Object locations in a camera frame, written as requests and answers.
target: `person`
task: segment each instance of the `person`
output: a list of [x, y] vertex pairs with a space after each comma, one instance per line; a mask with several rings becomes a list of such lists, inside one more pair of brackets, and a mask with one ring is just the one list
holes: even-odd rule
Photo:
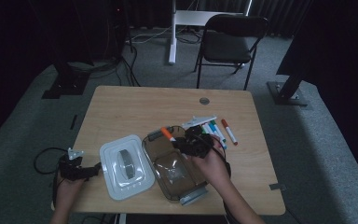
[[[191, 160], [200, 169], [205, 179], [216, 189], [226, 203], [227, 209], [237, 221], [242, 224], [265, 223], [231, 182], [225, 163], [217, 154], [222, 153], [218, 139], [214, 138], [213, 143], [213, 147], [218, 149], [218, 152], [210, 150], [204, 159], [191, 156], [187, 156], [187, 159]], [[72, 205], [84, 183], [84, 179], [75, 181], [62, 180], [60, 175], [58, 179], [60, 185], [57, 189], [56, 206], [49, 222], [50, 224], [68, 223]]]

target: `wooden table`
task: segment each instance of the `wooden table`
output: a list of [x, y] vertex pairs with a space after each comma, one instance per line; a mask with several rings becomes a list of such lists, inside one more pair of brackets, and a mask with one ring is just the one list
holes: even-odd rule
[[[200, 98], [210, 103], [202, 105]], [[217, 116], [218, 126], [227, 138], [227, 161], [232, 181], [259, 215], [281, 215], [284, 203], [279, 189], [269, 185], [277, 178], [248, 91], [220, 91], [168, 88], [98, 87], [90, 102], [74, 149], [84, 150], [82, 165], [100, 161], [100, 148], [130, 134], [141, 139], [162, 126], [182, 125], [196, 117]], [[238, 145], [229, 141], [220, 119], [225, 119]], [[127, 200], [116, 202], [108, 195], [102, 171], [84, 185], [74, 206], [75, 212], [144, 214], [225, 214], [222, 199], [207, 186], [206, 197], [188, 206], [167, 200], [157, 180], [152, 188]]]

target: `chair seat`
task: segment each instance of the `chair seat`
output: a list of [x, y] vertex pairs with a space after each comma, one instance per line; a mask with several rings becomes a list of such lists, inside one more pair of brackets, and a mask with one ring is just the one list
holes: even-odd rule
[[248, 63], [251, 60], [244, 37], [210, 32], [205, 38], [204, 49], [204, 58], [213, 63]]

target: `black metal base plate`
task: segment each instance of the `black metal base plate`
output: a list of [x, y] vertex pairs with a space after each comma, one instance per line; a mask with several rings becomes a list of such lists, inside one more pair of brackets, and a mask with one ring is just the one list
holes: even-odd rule
[[300, 89], [291, 98], [284, 99], [279, 96], [284, 82], [270, 81], [267, 82], [267, 85], [276, 105], [299, 105], [302, 109], [311, 109], [310, 103], [304, 99]]
[[57, 77], [50, 90], [45, 91], [42, 99], [59, 99], [62, 95], [82, 95], [89, 81], [90, 73], [75, 72], [76, 79], [69, 86], [62, 86]]

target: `gray carpet floor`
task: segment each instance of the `gray carpet floor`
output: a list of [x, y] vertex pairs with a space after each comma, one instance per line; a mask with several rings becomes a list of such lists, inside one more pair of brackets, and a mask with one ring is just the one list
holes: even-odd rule
[[[140, 30], [133, 31], [132, 35], [158, 32], [160, 30]], [[191, 35], [180, 37], [196, 40]], [[143, 42], [133, 44], [137, 49], [133, 74], [142, 86], [196, 87], [197, 75], [192, 71], [198, 44], [178, 42], [176, 64], [169, 65], [169, 39], [164, 36], [148, 41], [138, 38], [134, 42]], [[299, 89], [309, 102], [307, 107], [275, 105], [269, 92], [268, 81], [287, 79], [287, 76], [276, 75], [276, 71], [290, 43], [290, 39], [279, 37], [262, 40], [248, 86], [276, 175], [286, 186], [282, 192], [286, 213], [262, 218], [267, 223], [358, 223], [358, 165], [317, 89], [309, 83], [301, 83]], [[123, 56], [131, 63], [135, 53], [126, 46]], [[245, 71], [234, 76], [231, 72], [232, 68], [205, 67], [200, 87], [242, 90]], [[33, 167], [34, 157], [47, 147], [71, 147], [95, 88], [129, 86], [129, 74], [124, 63], [120, 63], [112, 71], [93, 73], [83, 95], [64, 95], [55, 100], [41, 99], [57, 76], [53, 66], [34, 80], [0, 129], [0, 223], [48, 223], [52, 214], [53, 176], [37, 173]], [[78, 117], [75, 125], [74, 116]], [[54, 152], [44, 155], [38, 160], [38, 167], [51, 170], [58, 157], [59, 153]], [[82, 223], [89, 216], [92, 217], [84, 223], [100, 223], [98, 218], [103, 215], [72, 214], [70, 223]], [[154, 221], [149, 223], [157, 223], [158, 219], [150, 220]]]

